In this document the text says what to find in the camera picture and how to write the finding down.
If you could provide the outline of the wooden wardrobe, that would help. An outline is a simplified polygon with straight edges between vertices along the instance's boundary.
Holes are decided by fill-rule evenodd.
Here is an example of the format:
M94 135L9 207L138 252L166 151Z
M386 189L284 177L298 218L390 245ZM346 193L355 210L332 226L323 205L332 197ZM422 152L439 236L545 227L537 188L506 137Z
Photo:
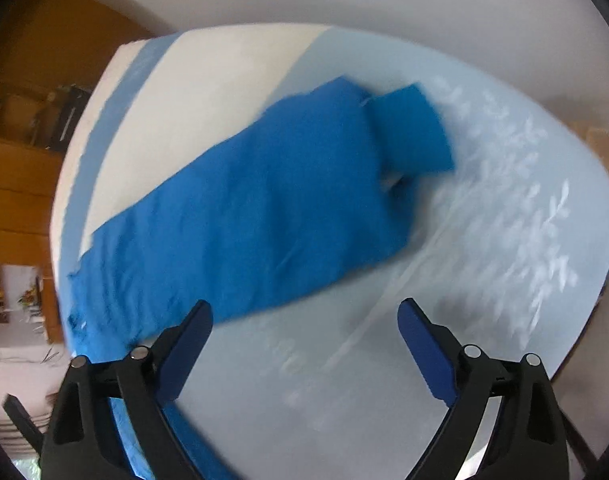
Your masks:
M49 342L62 341L48 235L64 159L52 144L58 118L73 92L95 87L122 44L150 35L96 0L0 8L0 264L42 273Z

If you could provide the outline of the blue and white bed sheet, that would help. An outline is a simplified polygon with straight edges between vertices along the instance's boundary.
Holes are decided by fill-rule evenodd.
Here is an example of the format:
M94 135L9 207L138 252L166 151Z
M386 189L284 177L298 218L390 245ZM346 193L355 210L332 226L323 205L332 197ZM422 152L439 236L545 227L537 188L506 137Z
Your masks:
M94 362L214 327L169 410L213 479L401 479L445 414L412 298L555 372L609 269L609 177L521 92L357 30L221 26L121 46L50 222L62 330Z

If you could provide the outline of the blue puffer jacket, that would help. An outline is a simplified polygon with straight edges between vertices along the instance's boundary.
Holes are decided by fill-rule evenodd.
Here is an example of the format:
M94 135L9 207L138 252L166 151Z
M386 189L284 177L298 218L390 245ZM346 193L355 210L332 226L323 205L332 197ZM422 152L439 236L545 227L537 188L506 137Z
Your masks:
M408 246L419 182L454 167L421 84L286 96L93 233L68 278L74 348L114 361L200 300L223 324L374 268Z

